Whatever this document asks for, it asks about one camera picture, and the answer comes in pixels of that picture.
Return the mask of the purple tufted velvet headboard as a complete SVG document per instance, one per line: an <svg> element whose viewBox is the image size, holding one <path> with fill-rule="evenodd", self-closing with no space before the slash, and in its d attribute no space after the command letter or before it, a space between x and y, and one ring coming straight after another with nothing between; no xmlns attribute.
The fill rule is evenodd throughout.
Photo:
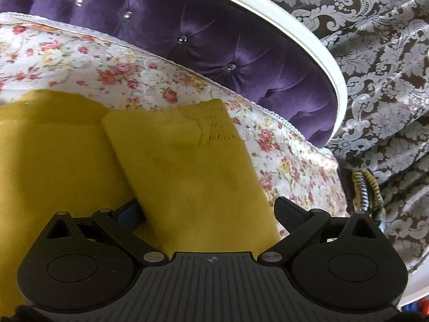
<svg viewBox="0 0 429 322"><path fill-rule="evenodd" d="M319 148L345 115L333 56L270 0L1 0L1 11L99 31L183 65L279 114Z"/></svg>

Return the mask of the damask patterned curtain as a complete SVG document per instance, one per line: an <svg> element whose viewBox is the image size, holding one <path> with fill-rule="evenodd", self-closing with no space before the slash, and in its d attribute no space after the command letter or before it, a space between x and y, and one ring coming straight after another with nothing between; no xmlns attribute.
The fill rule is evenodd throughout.
<svg viewBox="0 0 429 322"><path fill-rule="evenodd" d="M428 0L271 0L311 30L347 84L329 149L376 177L386 236L414 272L428 261Z"/></svg>

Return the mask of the mustard yellow knit garment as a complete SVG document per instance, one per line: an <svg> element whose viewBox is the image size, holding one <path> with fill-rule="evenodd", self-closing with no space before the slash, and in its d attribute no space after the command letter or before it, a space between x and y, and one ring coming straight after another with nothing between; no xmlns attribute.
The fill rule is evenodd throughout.
<svg viewBox="0 0 429 322"><path fill-rule="evenodd" d="M23 302L19 264L51 216L138 200L137 235L176 251L251 251L279 238L246 145L221 100L111 110L36 90L1 107L1 314Z"/></svg>

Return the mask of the floral bed cover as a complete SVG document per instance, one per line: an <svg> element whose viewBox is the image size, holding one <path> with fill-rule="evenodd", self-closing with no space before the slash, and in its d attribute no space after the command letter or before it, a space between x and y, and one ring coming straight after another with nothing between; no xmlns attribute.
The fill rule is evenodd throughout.
<svg viewBox="0 0 429 322"><path fill-rule="evenodd" d="M111 36L42 17L1 15L1 101L34 89L82 94L109 108L163 110L219 99L269 201L346 214L337 161L286 119L193 71Z"/></svg>

